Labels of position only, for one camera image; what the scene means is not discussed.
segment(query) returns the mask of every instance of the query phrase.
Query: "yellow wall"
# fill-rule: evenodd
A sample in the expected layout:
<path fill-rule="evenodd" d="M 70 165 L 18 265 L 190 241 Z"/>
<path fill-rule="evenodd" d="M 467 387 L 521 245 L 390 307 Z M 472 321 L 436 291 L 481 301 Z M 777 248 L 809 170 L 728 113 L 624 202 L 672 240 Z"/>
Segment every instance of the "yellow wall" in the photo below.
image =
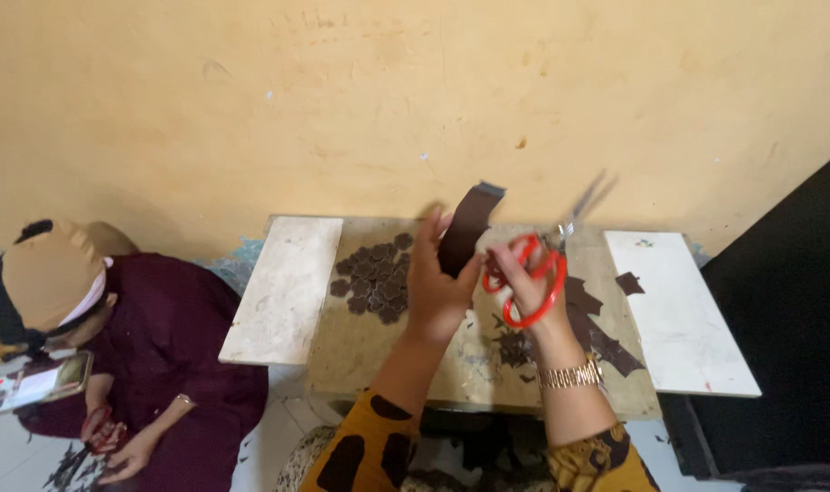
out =
<path fill-rule="evenodd" d="M 828 159 L 830 1 L 0 1 L 0 248 L 65 216 L 220 256 L 479 179 L 548 221 L 606 167 L 593 221 L 714 254 Z"/>

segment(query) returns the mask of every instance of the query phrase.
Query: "patterned clothing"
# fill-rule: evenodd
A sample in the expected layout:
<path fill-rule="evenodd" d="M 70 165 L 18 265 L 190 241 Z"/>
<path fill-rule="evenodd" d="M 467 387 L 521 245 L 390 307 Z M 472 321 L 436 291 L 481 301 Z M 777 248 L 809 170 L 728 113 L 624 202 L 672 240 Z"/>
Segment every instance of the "patterned clothing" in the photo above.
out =
<path fill-rule="evenodd" d="M 408 477 L 408 468 L 418 449 L 419 422 L 409 412 L 391 404 L 372 390 L 361 394 L 323 453 L 314 461 L 299 486 L 301 492 L 350 492 L 433 490 L 423 477 Z M 321 435 L 329 439 L 326 430 Z M 299 454 L 316 455 L 320 439 L 310 436 Z M 292 491 L 299 482 L 300 459 L 289 474 L 282 472 L 279 490 Z M 549 450 L 549 469 L 561 492 L 655 492 L 659 491 L 624 425 L 591 438 Z M 535 482 L 522 490 L 550 487 Z"/>

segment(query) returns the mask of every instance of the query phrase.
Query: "mobile phone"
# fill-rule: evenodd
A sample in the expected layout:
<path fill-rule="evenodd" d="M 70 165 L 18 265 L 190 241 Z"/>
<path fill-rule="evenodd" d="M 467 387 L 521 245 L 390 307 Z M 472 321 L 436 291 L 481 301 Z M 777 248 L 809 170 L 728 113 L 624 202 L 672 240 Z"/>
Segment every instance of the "mobile phone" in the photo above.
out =
<path fill-rule="evenodd" d="M 93 368 L 93 353 L 87 350 L 29 363 L 16 372 L 0 375 L 0 413 L 36 403 L 77 395 L 87 388 Z"/>

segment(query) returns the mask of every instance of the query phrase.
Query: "white board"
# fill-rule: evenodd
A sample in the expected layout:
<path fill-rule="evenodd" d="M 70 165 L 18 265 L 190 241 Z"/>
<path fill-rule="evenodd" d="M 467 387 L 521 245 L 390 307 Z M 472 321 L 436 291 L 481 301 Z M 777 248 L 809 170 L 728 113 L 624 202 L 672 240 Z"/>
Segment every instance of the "white board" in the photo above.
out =
<path fill-rule="evenodd" d="M 219 360 L 308 362 L 341 234 L 341 218 L 279 216 L 272 221 Z"/>
<path fill-rule="evenodd" d="M 632 272 L 646 292 L 629 295 L 628 304 L 655 389 L 759 397 L 761 390 L 682 235 L 604 235 L 618 273 Z"/>

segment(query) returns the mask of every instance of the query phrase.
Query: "black panel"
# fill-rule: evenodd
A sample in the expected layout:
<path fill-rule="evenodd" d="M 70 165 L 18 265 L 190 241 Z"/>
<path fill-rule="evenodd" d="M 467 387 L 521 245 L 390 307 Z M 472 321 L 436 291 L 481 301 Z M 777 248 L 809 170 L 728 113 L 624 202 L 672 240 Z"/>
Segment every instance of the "black panel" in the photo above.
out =
<path fill-rule="evenodd" d="M 830 162 L 701 272 L 764 393 L 691 397 L 719 473 L 830 463 Z"/>

